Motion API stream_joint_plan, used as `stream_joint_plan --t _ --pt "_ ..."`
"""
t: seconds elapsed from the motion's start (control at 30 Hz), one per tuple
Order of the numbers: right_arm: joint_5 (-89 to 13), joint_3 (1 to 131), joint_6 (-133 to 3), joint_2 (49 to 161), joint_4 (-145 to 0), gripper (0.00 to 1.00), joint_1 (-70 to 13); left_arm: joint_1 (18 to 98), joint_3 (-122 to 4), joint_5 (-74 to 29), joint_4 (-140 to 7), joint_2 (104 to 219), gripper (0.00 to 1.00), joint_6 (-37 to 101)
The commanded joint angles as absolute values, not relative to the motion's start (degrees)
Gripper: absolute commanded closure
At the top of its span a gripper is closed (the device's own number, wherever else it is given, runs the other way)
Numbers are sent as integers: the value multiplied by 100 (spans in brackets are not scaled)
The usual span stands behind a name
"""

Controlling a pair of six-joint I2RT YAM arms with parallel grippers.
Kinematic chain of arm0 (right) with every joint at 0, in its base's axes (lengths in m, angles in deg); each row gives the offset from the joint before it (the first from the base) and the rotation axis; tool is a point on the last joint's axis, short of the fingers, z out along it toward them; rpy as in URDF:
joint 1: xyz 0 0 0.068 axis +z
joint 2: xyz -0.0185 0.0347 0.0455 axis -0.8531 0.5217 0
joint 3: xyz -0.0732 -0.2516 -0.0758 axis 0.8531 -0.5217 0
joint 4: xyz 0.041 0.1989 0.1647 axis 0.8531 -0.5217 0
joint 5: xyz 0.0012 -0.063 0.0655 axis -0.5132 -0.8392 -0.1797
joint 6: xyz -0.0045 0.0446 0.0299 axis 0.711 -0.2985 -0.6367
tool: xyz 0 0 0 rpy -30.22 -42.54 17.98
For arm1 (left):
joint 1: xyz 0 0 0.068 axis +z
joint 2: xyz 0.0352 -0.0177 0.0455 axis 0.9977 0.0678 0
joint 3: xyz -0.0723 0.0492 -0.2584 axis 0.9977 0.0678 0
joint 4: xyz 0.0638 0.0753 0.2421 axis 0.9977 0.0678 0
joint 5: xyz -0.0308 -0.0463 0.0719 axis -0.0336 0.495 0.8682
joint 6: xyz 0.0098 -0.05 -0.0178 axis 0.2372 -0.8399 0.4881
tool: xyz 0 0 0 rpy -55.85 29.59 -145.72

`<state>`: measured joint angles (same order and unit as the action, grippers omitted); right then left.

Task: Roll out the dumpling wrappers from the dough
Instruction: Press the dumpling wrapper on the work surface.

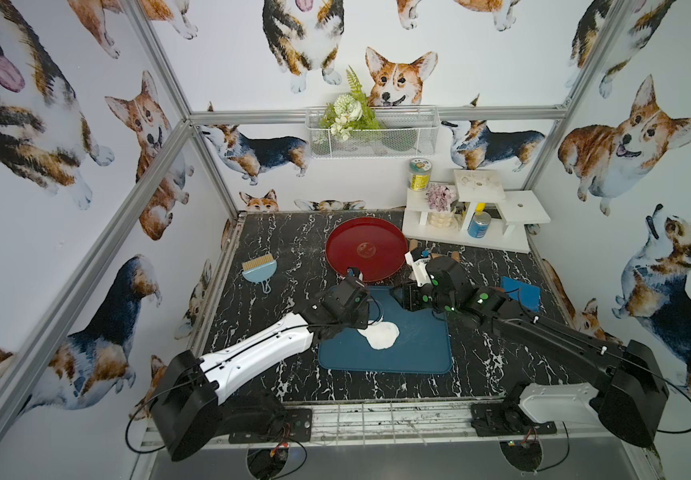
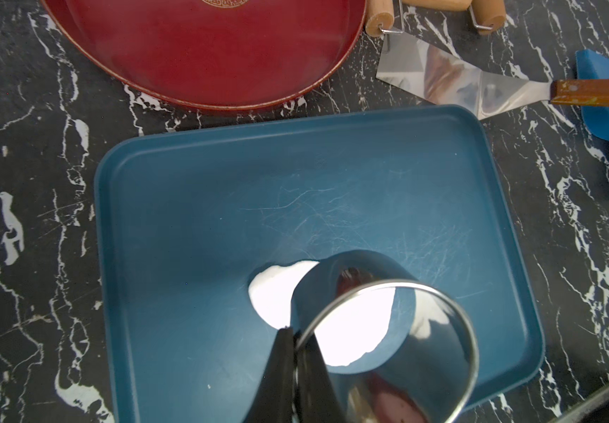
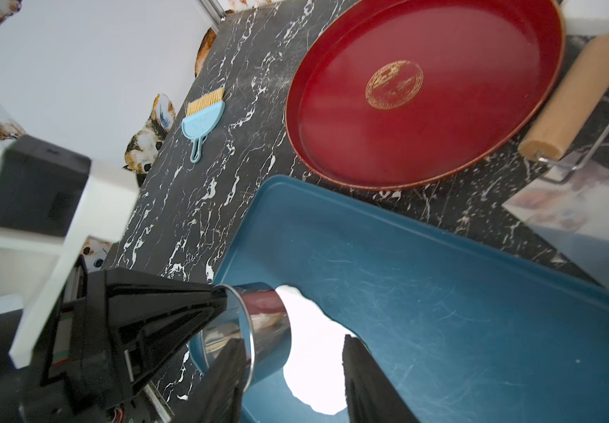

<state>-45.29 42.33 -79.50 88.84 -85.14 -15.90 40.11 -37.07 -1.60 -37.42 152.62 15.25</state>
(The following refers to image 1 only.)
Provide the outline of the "round metal cutter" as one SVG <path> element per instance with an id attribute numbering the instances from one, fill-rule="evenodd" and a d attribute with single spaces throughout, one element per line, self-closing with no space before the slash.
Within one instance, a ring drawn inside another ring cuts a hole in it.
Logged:
<path id="1" fill-rule="evenodd" d="M 377 299 L 373 298 L 373 296 L 369 296 L 367 298 L 367 303 L 369 303 L 369 313 L 367 314 L 367 326 L 372 326 L 381 323 L 383 321 L 383 306 L 381 306 L 381 303 L 379 303 Z M 373 313 L 375 313 L 375 318 L 371 318 L 371 314 Z"/>

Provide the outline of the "wooden double roller pin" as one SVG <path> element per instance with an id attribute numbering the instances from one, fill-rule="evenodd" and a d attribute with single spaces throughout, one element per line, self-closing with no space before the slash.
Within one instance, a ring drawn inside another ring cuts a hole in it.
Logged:
<path id="1" fill-rule="evenodd" d="M 423 245 L 419 244 L 419 241 L 417 239 L 412 239 L 409 242 L 409 252 L 413 253 L 413 256 L 421 256 L 423 258 L 429 258 L 429 259 L 435 259 L 435 258 L 440 258 L 443 257 L 443 253 L 435 253 L 431 252 L 431 250 L 425 249 Z M 455 262 L 461 263 L 461 252 L 459 251 L 452 251 L 451 253 L 446 253 L 445 256 L 451 257 L 451 259 L 455 260 Z"/>

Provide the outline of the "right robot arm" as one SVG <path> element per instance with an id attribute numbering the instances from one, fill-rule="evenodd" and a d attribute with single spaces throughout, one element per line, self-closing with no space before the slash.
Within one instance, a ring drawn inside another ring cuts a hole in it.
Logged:
<path id="1" fill-rule="evenodd" d="M 579 376 L 575 384 L 519 382 L 501 402 L 473 408 L 477 434 L 539 433 L 541 426 L 553 431 L 569 422 L 601 426 L 633 446 L 653 445 L 669 386 L 647 346 L 622 346 L 547 319 L 505 292 L 473 284 L 449 256 L 413 250 L 405 262 L 413 271 L 401 286 L 405 309 L 431 309 L 469 330 L 519 343 Z"/>

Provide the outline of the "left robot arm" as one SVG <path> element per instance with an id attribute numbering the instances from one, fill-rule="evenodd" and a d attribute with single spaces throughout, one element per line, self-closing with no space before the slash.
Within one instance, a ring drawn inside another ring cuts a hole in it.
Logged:
<path id="1" fill-rule="evenodd" d="M 177 355 L 147 403 L 171 460 L 185 460 L 226 434 L 283 439 L 288 416 L 281 402 L 269 394 L 241 395 L 239 389 L 276 364 L 368 323 L 369 289 L 352 267 L 340 284 L 261 332 L 202 357 L 191 351 Z"/>

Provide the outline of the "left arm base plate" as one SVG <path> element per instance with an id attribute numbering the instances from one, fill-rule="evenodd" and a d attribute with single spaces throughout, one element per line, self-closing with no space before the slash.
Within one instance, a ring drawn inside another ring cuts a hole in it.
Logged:
<path id="1" fill-rule="evenodd" d="M 229 435 L 229 444 L 279 443 L 297 440 L 309 442 L 312 438 L 314 412 L 310 408 L 286 409 L 265 424 L 253 426 L 249 431 Z"/>

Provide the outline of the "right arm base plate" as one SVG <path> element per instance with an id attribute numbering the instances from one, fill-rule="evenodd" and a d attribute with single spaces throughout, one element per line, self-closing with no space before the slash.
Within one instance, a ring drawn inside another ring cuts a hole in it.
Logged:
<path id="1" fill-rule="evenodd" d="M 555 422 L 537 423 L 521 409 L 505 403 L 471 404 L 471 427 L 479 437 L 551 435 L 557 433 Z"/>

